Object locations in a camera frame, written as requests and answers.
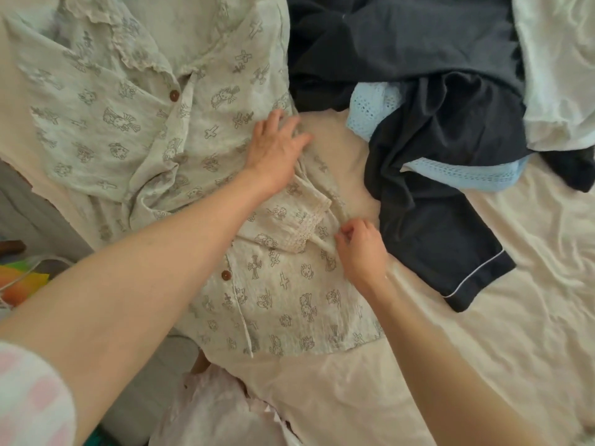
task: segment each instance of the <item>hand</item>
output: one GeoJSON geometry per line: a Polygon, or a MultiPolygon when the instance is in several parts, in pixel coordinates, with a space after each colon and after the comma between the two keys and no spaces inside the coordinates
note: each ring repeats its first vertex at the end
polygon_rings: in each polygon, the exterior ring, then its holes
{"type": "Polygon", "coordinates": [[[335,240],[345,277],[366,299],[373,296],[375,286],[386,278],[389,261],[380,232],[372,222],[356,217],[341,226],[335,240]]]}
{"type": "Polygon", "coordinates": [[[302,149],[314,136],[302,133],[292,138],[300,123],[297,116],[287,119],[279,129],[282,109],[271,111],[267,120],[261,120],[254,126],[252,141],[248,146],[248,157],[244,169],[251,171],[264,184],[269,195],[281,191],[291,181],[297,158],[302,149]]]}

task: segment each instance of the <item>shirt sleeve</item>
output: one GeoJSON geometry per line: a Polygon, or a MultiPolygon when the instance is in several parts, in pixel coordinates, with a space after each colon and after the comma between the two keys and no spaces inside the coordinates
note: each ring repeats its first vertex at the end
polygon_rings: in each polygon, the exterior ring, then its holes
{"type": "Polygon", "coordinates": [[[71,445],[75,432],[74,400],[57,371],[0,341],[0,445],[71,445]]]}

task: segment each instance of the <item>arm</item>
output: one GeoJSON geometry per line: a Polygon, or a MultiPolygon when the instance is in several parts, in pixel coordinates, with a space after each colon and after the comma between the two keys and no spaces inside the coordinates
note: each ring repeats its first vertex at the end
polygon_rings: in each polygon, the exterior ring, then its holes
{"type": "Polygon", "coordinates": [[[335,238],[346,277],[374,310],[437,445],[545,445],[413,301],[395,292],[374,225],[353,219],[335,238]]]}
{"type": "Polygon", "coordinates": [[[77,408],[77,442],[151,357],[252,211],[293,176],[299,119],[258,122],[245,169],[199,203],[79,262],[0,324],[0,339],[46,359],[77,408]]]}

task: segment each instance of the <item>beige bed sheet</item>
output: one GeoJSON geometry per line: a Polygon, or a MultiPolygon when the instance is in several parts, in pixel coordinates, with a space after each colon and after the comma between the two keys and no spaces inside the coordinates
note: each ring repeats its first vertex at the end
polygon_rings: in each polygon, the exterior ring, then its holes
{"type": "MultiPolygon", "coordinates": [[[[67,192],[42,171],[7,49],[0,34],[0,159],[97,248],[67,192]]],[[[367,145],[344,127],[346,113],[303,119],[352,214],[377,221],[378,203],[362,183],[367,145]]],[[[581,425],[595,425],[595,194],[570,190],[534,157],[514,187],[468,197],[518,268],[458,315],[394,262],[397,284],[552,444],[569,444],[581,425]]],[[[385,340],[327,356],[209,358],[277,407],[307,445],[434,444],[385,340]]]]}

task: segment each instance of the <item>left hand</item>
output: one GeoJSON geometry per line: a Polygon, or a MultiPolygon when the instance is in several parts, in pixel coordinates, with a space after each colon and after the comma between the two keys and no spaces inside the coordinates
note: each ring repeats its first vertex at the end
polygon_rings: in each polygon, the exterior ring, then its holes
{"type": "Polygon", "coordinates": [[[267,120],[256,123],[244,166],[246,171],[261,179],[270,195],[280,192],[291,181],[297,158],[314,139],[311,133],[292,137],[300,123],[298,116],[291,116],[279,129],[283,113],[282,109],[276,109],[267,120]]]}

